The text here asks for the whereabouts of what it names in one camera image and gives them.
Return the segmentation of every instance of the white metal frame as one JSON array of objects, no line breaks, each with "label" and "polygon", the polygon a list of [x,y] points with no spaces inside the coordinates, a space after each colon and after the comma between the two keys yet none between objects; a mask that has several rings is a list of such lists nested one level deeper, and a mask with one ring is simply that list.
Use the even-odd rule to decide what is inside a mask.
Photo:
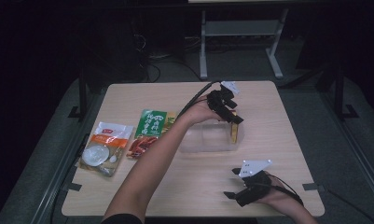
[{"label": "white metal frame", "polygon": [[206,79],[207,62],[206,62],[206,36],[219,35],[273,35],[274,40],[270,48],[266,49],[271,68],[277,78],[283,78],[275,52],[282,35],[288,9],[284,9],[279,20],[268,21],[207,21],[206,13],[201,13],[201,78]]}]

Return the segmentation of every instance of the sleeve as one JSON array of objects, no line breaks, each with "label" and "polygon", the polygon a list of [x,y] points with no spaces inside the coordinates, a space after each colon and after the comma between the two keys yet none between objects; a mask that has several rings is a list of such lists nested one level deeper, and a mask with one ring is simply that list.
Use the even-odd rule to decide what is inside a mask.
[{"label": "sleeve", "polygon": [[143,224],[143,222],[132,214],[116,214],[103,220],[102,224]]}]

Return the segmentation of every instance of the plastic bag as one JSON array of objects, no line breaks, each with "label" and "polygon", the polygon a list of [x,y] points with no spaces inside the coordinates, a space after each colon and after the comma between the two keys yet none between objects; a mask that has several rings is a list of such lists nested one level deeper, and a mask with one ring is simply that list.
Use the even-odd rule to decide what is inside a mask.
[{"label": "plastic bag", "polygon": [[100,122],[82,153],[79,167],[112,176],[132,130],[132,126]]}]

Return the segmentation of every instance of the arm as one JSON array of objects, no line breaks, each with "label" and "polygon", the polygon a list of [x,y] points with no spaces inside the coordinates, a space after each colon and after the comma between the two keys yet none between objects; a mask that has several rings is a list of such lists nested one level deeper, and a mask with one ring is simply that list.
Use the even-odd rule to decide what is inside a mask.
[{"label": "arm", "polygon": [[[284,185],[276,178],[270,177],[273,186],[284,187]],[[258,203],[270,205],[278,212],[291,217],[297,224],[317,224],[318,222],[310,214],[310,212],[300,203],[290,196],[276,190],[271,189],[269,194],[259,199]]]},{"label": "arm", "polygon": [[193,105],[134,164],[109,204],[104,219],[115,214],[133,214],[145,220],[145,211],[161,179],[172,163],[189,127],[207,119],[221,119],[209,109],[206,101]]}]

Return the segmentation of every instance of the orange label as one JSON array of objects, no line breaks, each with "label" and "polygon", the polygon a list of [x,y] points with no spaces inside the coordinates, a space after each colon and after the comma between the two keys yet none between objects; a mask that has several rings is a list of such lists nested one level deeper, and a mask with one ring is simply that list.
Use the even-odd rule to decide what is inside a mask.
[{"label": "orange label", "polygon": [[128,143],[128,139],[116,138],[114,136],[107,136],[103,134],[95,134],[91,138],[91,141],[110,147],[125,147]]}]

